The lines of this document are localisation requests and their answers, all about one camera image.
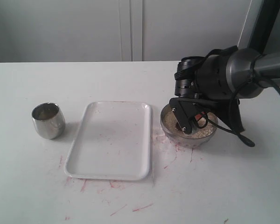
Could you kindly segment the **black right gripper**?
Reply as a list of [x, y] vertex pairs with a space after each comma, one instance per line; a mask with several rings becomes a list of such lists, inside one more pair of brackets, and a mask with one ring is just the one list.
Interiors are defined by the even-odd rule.
[[224, 100], [171, 98], [169, 105], [185, 135], [192, 135], [194, 128], [207, 126], [207, 112], [216, 115], [233, 133], [241, 133], [245, 130], [239, 111], [239, 99], [234, 93], [230, 99]]

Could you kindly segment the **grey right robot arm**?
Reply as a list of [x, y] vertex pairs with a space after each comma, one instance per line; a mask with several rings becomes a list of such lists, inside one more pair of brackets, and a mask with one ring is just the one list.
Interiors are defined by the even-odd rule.
[[255, 98], [265, 88], [280, 87], [280, 53], [253, 49], [214, 49], [206, 56], [183, 58], [177, 66], [175, 97], [169, 105], [181, 131], [194, 133], [199, 113], [215, 114], [235, 133], [244, 131], [240, 99]]

